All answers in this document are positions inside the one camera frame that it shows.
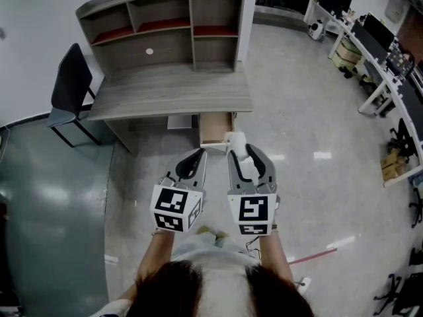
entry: fiducial marker cube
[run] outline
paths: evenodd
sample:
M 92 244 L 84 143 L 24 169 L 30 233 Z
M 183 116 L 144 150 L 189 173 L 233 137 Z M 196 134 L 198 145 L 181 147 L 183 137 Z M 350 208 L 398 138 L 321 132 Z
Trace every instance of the fiducial marker cube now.
M 228 195 L 233 220 L 242 235 L 266 236 L 272 233 L 276 194 Z
M 187 232 L 202 212 L 203 193 L 155 185 L 150 212 L 156 228 Z

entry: black chair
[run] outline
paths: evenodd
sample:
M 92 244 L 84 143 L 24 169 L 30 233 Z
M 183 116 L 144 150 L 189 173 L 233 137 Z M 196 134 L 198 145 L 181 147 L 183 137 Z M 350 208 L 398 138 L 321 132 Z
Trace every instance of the black chair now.
M 422 306 L 423 273 L 413 273 L 404 282 L 392 309 L 392 315 L 408 316 L 411 308 Z
M 388 143 L 388 151 L 392 151 L 392 149 L 398 148 L 400 150 L 399 155 L 404 157 L 405 161 L 408 163 L 410 156 L 414 154 L 417 155 L 417 150 L 412 137 L 410 134 L 408 134 L 404 120 L 399 120 L 398 131 L 396 131 L 394 128 L 391 128 L 390 132 L 391 135 L 395 134 L 395 137 L 393 137 Z
M 422 201 L 422 198 L 420 197 L 420 194 L 419 194 L 417 188 L 414 189 L 414 193 L 417 196 L 417 203 L 411 202 L 410 204 L 408 204 L 409 208 L 411 208 L 411 207 L 416 208 L 416 220 L 411 225 L 412 228 L 414 228 L 417 225 L 417 223 L 421 223 L 422 220 L 423 220 L 423 201 Z
M 374 316 L 380 315 L 382 313 L 382 311 L 388 306 L 388 304 L 391 304 L 392 302 L 394 302 L 398 297 L 397 289 L 398 289 L 399 283 L 401 282 L 401 277 L 398 276 L 395 279 L 395 274 L 391 273 L 388 276 L 388 278 L 390 278 L 392 280 L 391 289 L 389 290 L 389 292 L 384 296 L 380 296 L 380 297 L 375 296 L 373 298 L 373 300 L 386 299 L 385 304 L 382 306 L 381 310 L 379 310 L 379 312 L 373 313 Z
M 416 251 L 416 248 L 413 248 L 411 250 L 410 254 L 410 261 L 408 262 L 408 265 L 420 265 L 423 264 L 423 243 L 422 243 L 422 249 L 421 251 Z
M 79 44 L 73 44 L 59 65 L 52 95 L 53 108 L 47 120 L 47 126 L 71 148 L 73 145 L 57 130 L 59 125 L 74 123 L 86 136 L 100 145 L 100 142 L 79 123 L 79 113 L 85 95 L 89 92 L 95 98 L 90 89 L 92 80 L 93 76 Z

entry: office desk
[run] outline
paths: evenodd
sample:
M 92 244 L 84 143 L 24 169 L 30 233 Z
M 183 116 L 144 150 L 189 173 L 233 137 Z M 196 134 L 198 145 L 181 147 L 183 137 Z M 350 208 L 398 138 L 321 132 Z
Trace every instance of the office desk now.
M 137 137 L 128 132 L 129 119 L 251 111 L 242 63 L 236 72 L 226 67 L 193 72 L 189 65 L 172 64 L 148 67 L 112 82 L 103 80 L 88 120 L 104 120 L 136 155 Z
M 323 15 L 327 20 L 331 20 L 335 22 L 340 27 L 340 33 L 338 35 L 338 38 L 335 41 L 335 44 L 333 45 L 332 49 L 329 52 L 328 57 L 331 59 L 334 55 L 337 47 L 339 46 L 339 43 L 341 42 L 341 39 L 344 37 L 345 34 L 349 35 L 350 40 L 356 47 L 361 51 L 363 56 L 376 68 L 377 72 L 381 75 L 383 82 L 378 86 L 378 88 L 373 92 L 373 94 L 358 108 L 358 112 L 362 113 L 372 102 L 377 98 L 387 87 L 391 91 L 391 97 L 392 101 L 394 102 L 395 106 L 400 112 L 401 117 L 403 118 L 405 125 L 407 127 L 408 133 L 412 137 L 414 144 L 416 145 L 417 150 L 417 156 L 419 160 L 419 165 L 412 170 L 409 170 L 408 172 L 405 172 L 403 175 L 394 178 L 392 180 L 386 181 L 383 183 L 383 185 L 390 186 L 391 184 L 395 184 L 397 182 L 400 182 L 402 180 L 406 180 L 408 177 L 417 174 L 418 172 L 423 171 L 423 137 L 419 138 L 416 127 L 414 125 L 414 122 L 412 120 L 412 117 L 410 116 L 406 104 L 403 102 L 403 95 L 398 93 L 399 87 L 401 86 L 401 83 L 399 81 L 394 83 L 394 76 L 386 73 L 380 63 L 377 59 L 375 59 L 369 51 L 364 47 L 364 45 L 351 33 L 352 24 L 349 24 L 346 26 L 342 21 L 336 19 L 334 16 L 332 16 L 330 13 L 328 13 L 325 9 L 323 9 L 318 3 L 312 2 L 313 10 L 311 11 L 310 15 L 312 13 L 319 13 Z

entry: white object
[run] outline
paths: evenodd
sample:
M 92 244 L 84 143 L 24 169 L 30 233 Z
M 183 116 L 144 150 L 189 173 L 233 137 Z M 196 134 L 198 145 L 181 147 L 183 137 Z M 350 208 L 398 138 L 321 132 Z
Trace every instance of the white object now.
M 225 134 L 225 142 L 229 143 L 229 148 L 232 149 L 239 161 L 244 161 L 249 157 L 245 145 L 247 138 L 242 131 L 230 131 Z
M 309 36 L 314 41 L 320 40 L 324 33 L 325 28 L 321 20 L 318 20 L 309 26 Z
M 347 237 L 347 238 L 344 238 L 343 240 L 337 240 L 334 243 L 328 244 L 326 249 L 327 250 L 337 249 L 337 248 L 344 246 L 346 244 L 353 243 L 353 241 L 355 241 L 355 240 L 356 240 L 355 236 Z
M 228 195 L 232 217 L 242 235 L 272 233 L 276 194 Z
M 385 9 L 385 15 L 392 22 L 399 22 L 403 15 L 403 4 L 397 0 L 389 0 Z
M 167 117 L 167 129 L 192 128 L 191 115 L 173 115 Z
M 307 288 L 309 287 L 311 283 L 311 278 L 303 277 L 303 279 L 301 280 L 301 283 L 303 283 L 303 285 L 298 285 L 297 290 L 301 295 L 304 295 L 305 291 L 307 290 Z
M 155 185 L 150 212 L 156 228 L 187 232 L 202 212 L 203 193 Z

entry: open drawer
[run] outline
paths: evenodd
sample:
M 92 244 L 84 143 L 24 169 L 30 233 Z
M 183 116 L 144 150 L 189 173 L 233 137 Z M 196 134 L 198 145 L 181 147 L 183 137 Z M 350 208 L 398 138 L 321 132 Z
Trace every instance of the open drawer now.
M 234 113 L 201 113 L 198 127 L 201 148 L 226 150 L 225 133 L 235 131 Z

